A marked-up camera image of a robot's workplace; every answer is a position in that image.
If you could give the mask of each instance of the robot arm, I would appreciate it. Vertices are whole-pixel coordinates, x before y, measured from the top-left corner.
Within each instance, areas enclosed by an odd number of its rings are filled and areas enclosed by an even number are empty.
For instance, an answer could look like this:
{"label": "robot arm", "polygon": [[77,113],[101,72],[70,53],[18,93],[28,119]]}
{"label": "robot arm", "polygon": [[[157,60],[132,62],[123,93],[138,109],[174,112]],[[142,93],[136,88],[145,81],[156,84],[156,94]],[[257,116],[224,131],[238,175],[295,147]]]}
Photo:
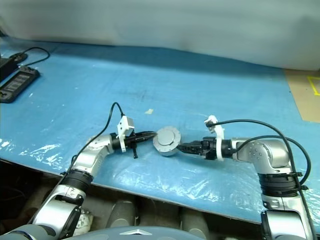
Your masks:
{"label": "robot arm", "polygon": [[279,140],[255,140],[240,146],[248,138],[218,139],[204,137],[202,141],[182,143],[178,149],[187,154],[215,160],[223,158],[252,163],[259,176],[261,198],[267,209],[261,213],[265,240],[315,240],[307,212],[299,194],[297,177],[293,173],[286,146]]}
{"label": "robot arm", "polygon": [[122,116],[118,135],[111,133],[89,140],[90,144],[77,156],[70,171],[62,178],[36,213],[32,224],[20,226],[1,236],[1,240],[57,240],[71,237],[81,214],[86,192],[106,156],[116,149],[132,148],[137,157],[137,143],[153,138],[156,133],[135,133],[133,120]]}

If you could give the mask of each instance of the blue table mat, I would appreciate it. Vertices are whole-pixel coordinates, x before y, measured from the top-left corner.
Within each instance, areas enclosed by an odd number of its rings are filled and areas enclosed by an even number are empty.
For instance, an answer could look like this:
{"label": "blue table mat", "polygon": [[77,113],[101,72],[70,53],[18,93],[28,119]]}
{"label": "blue table mat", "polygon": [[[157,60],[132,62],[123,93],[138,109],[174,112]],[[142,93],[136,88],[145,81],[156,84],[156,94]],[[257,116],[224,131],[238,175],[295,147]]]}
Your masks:
{"label": "blue table mat", "polygon": [[[282,69],[163,48],[32,42],[4,38],[1,55],[43,47],[41,74],[14,103],[0,105],[0,157],[59,174],[71,157],[105,125],[110,106],[120,103],[136,132],[179,129],[183,142],[211,136],[204,125],[218,120],[256,119],[300,142],[312,160],[305,192],[320,232],[320,124],[303,121]],[[25,63],[40,59],[39,50]],[[117,111],[106,133],[116,132]],[[225,138],[274,134],[252,123],[223,126]],[[164,157],[152,141],[133,153],[105,159],[94,184],[188,206],[235,219],[260,222],[258,176],[249,163],[208,161],[182,153]],[[298,171],[306,160],[293,148]]]}

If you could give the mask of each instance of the floor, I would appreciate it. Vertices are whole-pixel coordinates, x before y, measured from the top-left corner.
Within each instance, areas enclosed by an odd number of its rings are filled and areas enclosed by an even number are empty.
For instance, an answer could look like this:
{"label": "floor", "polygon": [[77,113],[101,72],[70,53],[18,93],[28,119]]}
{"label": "floor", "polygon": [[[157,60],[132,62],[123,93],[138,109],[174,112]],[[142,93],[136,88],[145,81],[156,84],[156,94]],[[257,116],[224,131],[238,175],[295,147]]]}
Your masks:
{"label": "floor", "polygon": [[[43,200],[53,189],[58,180],[58,176],[44,174],[40,178],[39,186],[24,205],[18,217],[19,220],[5,220],[3,223],[8,225],[7,222],[9,222],[9,225],[13,227],[25,224],[34,214],[36,209],[40,207]],[[189,211],[186,208],[166,202],[160,202],[92,185],[82,205],[83,209],[88,210],[90,214],[93,215],[90,231],[106,228],[113,206],[120,200],[135,203],[136,212],[138,213],[136,225],[139,226],[161,226],[180,229],[182,212]],[[203,213],[203,216],[209,229],[208,240],[260,239],[260,226],[257,224],[208,213]]]}

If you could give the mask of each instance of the plastic sheet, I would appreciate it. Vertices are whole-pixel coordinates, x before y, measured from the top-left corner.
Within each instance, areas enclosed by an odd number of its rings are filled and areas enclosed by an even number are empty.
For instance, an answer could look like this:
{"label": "plastic sheet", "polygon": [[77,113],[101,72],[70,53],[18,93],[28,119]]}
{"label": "plastic sheet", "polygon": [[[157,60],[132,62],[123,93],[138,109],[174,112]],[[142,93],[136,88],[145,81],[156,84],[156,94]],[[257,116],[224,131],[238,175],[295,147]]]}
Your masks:
{"label": "plastic sheet", "polygon": [[[281,69],[175,50],[108,47],[8,39],[7,57],[22,48],[41,46],[51,58],[34,65],[40,73],[12,104],[1,104],[0,157],[58,174],[71,157],[106,123],[118,101],[135,129],[179,129],[182,141],[211,134],[208,115],[218,120],[250,118],[268,122],[299,141],[312,159],[306,197],[320,232],[320,124],[301,120]],[[30,54],[29,60],[41,53]],[[114,112],[107,133],[120,120]],[[224,126],[225,138],[273,134],[250,124]],[[298,170],[303,155],[293,149]],[[260,221],[263,210],[258,176],[252,165],[206,161],[181,153],[164,157],[152,141],[132,151],[117,152],[103,163],[94,184],[172,202],[236,219]]]}

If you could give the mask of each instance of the table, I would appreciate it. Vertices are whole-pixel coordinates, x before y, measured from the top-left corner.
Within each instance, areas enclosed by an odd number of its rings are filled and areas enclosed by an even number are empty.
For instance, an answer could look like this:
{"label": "table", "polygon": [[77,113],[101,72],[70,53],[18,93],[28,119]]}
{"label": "table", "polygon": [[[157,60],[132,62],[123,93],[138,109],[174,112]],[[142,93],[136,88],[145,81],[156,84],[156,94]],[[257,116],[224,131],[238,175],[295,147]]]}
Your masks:
{"label": "table", "polygon": [[[320,232],[320,124],[301,119],[282,69],[171,49],[13,38],[1,42],[1,54],[8,57],[33,46],[46,48],[51,57],[33,65],[41,77],[14,103],[1,104],[1,158],[45,172],[63,172],[88,138],[103,128],[114,101],[133,118],[137,132],[174,126],[183,142],[210,136],[204,120],[211,114],[220,121],[261,120],[309,152],[313,162],[305,195]],[[43,56],[35,50],[26,62]],[[119,120],[115,113],[108,133],[116,131]],[[225,138],[274,134],[252,123],[224,128]],[[152,141],[140,144],[137,153],[137,159],[130,150],[106,158],[93,183],[260,221],[264,208],[251,164],[206,161],[182,153],[164,157]],[[297,170],[304,172],[303,155],[296,148],[293,153]]]}

